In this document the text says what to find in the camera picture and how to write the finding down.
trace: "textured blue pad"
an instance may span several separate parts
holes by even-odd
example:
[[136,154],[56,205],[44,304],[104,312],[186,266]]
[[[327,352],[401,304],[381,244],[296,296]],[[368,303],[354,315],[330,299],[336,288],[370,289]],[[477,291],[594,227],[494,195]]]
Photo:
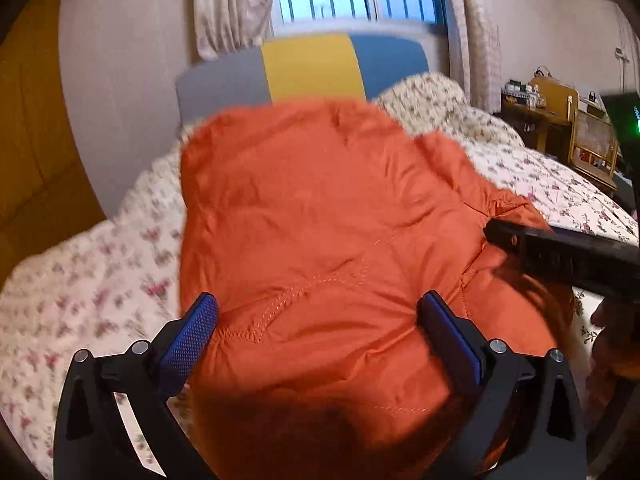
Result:
[[218,322],[218,304],[211,294],[202,294],[191,306],[184,326],[175,337],[158,368],[158,393],[173,397],[180,393]]
[[482,364],[456,324],[456,317],[437,293],[420,300],[421,325],[442,359],[458,393],[474,395],[482,380]]

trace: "window frame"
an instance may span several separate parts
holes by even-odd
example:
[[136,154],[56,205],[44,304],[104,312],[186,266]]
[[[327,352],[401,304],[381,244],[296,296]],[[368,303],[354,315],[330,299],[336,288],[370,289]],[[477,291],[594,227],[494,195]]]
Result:
[[271,28],[274,36],[295,36],[298,34],[319,34],[322,32],[376,32],[398,36],[421,36],[423,34],[447,35],[447,19],[444,0],[433,0],[436,23],[405,18],[385,18],[381,0],[365,0],[370,18],[328,16],[311,20],[299,20],[285,23],[280,9],[280,0],[273,0],[271,9]]

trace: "silver screw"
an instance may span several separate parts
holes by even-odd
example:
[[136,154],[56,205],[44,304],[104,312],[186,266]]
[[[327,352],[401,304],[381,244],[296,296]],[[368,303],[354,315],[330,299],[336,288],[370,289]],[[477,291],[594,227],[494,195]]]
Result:
[[81,363],[83,361],[86,361],[86,359],[89,357],[89,351],[82,349],[82,350],[78,350],[76,352],[76,354],[74,355],[74,361],[76,363]]
[[149,350],[149,343],[147,341],[136,341],[131,347],[131,351],[138,355],[145,353],[147,350]]
[[489,348],[497,354],[504,354],[507,351],[507,343],[502,339],[493,339],[489,343]]
[[564,361],[564,354],[561,351],[559,351],[557,348],[554,348],[551,352],[549,352],[549,355],[551,355],[551,358],[556,363],[561,363],[562,361]]

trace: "bed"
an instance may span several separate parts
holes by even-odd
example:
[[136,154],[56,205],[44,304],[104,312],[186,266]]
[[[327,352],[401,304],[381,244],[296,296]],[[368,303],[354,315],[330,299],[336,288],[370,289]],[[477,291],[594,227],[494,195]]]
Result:
[[[528,197],[550,224],[638,244],[627,213],[568,168],[525,148],[505,123],[470,107],[454,82],[428,72],[422,47],[411,40],[347,34],[277,40],[196,66],[176,88],[181,138],[143,171],[117,215],[23,261],[0,293],[0,413],[46,478],[52,478],[57,402],[73,353],[122,352],[177,316],[185,216],[180,150],[198,120],[223,108],[308,94],[371,100],[408,135],[440,130],[454,138],[479,173]],[[597,335],[588,320],[601,298],[574,292],[575,348],[568,351],[584,394]],[[188,396],[187,388],[170,407],[190,434]],[[140,459],[159,471],[127,399],[116,400]]]

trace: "headboard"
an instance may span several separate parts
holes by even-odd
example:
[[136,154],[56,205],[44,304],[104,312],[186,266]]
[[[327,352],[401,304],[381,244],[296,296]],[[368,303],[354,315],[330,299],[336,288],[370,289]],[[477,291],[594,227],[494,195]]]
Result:
[[183,124],[224,108],[295,96],[371,99],[428,72],[420,43],[395,36],[319,34],[268,41],[200,63],[176,82]]

